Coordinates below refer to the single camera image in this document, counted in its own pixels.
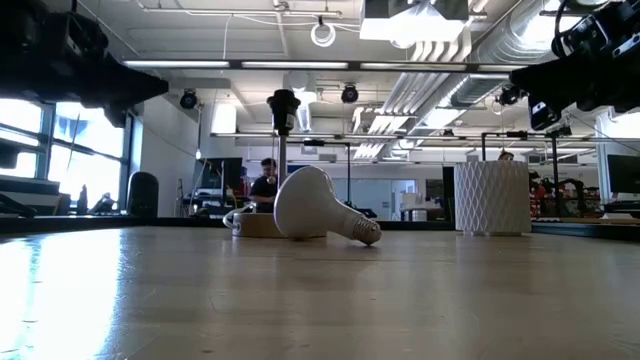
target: camera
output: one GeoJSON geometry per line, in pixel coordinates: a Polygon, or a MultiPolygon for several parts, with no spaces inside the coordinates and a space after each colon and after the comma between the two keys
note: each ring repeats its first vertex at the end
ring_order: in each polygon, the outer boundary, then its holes
{"type": "Polygon", "coordinates": [[[180,99],[180,106],[185,110],[191,110],[198,105],[198,97],[196,91],[187,89],[184,91],[184,95],[180,99]]]}
{"type": "Polygon", "coordinates": [[[356,90],[356,86],[353,84],[345,85],[340,99],[345,104],[353,104],[358,101],[358,90],[356,90]]]}

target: white light bulb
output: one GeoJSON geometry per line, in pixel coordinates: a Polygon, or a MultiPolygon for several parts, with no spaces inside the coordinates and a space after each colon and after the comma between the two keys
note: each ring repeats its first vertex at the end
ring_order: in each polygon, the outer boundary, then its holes
{"type": "Polygon", "coordinates": [[[308,238],[331,231],[371,245],[382,236],[380,225],[336,199],[327,173],[306,166],[285,180],[278,191],[274,218],[289,238],[308,238]]]}

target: white textured cylinder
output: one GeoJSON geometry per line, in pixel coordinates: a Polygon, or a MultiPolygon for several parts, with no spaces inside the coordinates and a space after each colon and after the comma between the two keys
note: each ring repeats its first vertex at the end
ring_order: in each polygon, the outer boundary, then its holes
{"type": "Polygon", "coordinates": [[[529,168],[519,161],[457,165],[456,230],[473,233],[531,231],[529,168]]]}

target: ceiling light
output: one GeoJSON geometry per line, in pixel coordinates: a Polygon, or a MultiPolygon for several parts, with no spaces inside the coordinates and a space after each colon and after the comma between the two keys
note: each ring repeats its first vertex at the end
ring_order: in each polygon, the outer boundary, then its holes
{"type": "MultiPolygon", "coordinates": [[[[563,16],[560,19],[560,31],[570,29],[580,20],[580,17],[563,16]]],[[[547,50],[555,36],[555,21],[555,17],[535,16],[527,23],[520,41],[527,44],[531,50],[547,50]]]]}
{"type": "Polygon", "coordinates": [[[511,65],[511,64],[484,64],[478,65],[477,71],[481,73],[510,73],[514,70],[522,69],[527,65],[511,65]]]}
{"type": "Polygon", "coordinates": [[[274,135],[272,133],[235,133],[235,134],[217,134],[211,133],[211,137],[231,137],[231,138],[270,138],[274,135]]]}
{"type": "Polygon", "coordinates": [[[464,20],[446,19],[427,1],[392,17],[374,16],[373,9],[363,7],[361,40],[454,41],[465,26],[464,20]]]}
{"type": "Polygon", "coordinates": [[[311,41],[313,41],[316,46],[320,47],[329,47],[333,45],[333,42],[336,41],[336,28],[334,28],[331,24],[316,24],[311,29],[311,41]],[[329,33],[327,34],[327,36],[318,36],[318,30],[320,29],[329,29],[329,33]]]}
{"type": "Polygon", "coordinates": [[[362,140],[394,140],[398,137],[395,135],[369,135],[369,134],[349,134],[343,136],[345,139],[362,139],[362,140]]]}
{"type": "Polygon", "coordinates": [[[556,153],[558,154],[573,154],[573,153],[579,153],[579,152],[584,152],[584,151],[589,151],[589,150],[595,150],[595,148],[561,148],[561,149],[557,149],[556,153]]]}
{"type": "Polygon", "coordinates": [[[237,110],[231,104],[216,104],[211,117],[212,133],[235,133],[237,110]]]}
{"type": "Polygon", "coordinates": [[[469,150],[473,150],[475,149],[474,147],[436,147],[436,146],[430,146],[430,147],[419,147],[418,149],[422,150],[422,151],[443,151],[443,150],[449,150],[449,151],[469,151],[469,150]]]}
{"type": "Polygon", "coordinates": [[[461,110],[456,109],[435,109],[424,120],[425,128],[442,129],[460,116],[461,113],[461,110]]]}
{"type": "Polygon", "coordinates": [[[227,69],[228,61],[206,60],[125,60],[132,69],[227,69]]]}
{"type": "Polygon", "coordinates": [[[465,64],[439,63],[409,63],[409,62],[366,62],[360,64],[361,70],[401,70],[401,71],[432,71],[432,72],[461,72],[467,68],[465,64]]]}
{"type": "Polygon", "coordinates": [[[243,61],[242,67],[245,69],[335,70],[346,69],[349,67],[349,64],[346,62],[329,61],[243,61]]]}

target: wooden table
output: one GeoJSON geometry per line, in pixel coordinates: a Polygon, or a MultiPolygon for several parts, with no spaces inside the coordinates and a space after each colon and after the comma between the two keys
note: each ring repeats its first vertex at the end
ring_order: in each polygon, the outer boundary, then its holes
{"type": "Polygon", "coordinates": [[[4,240],[0,285],[3,359],[640,357],[630,243],[129,228],[4,240]]]}

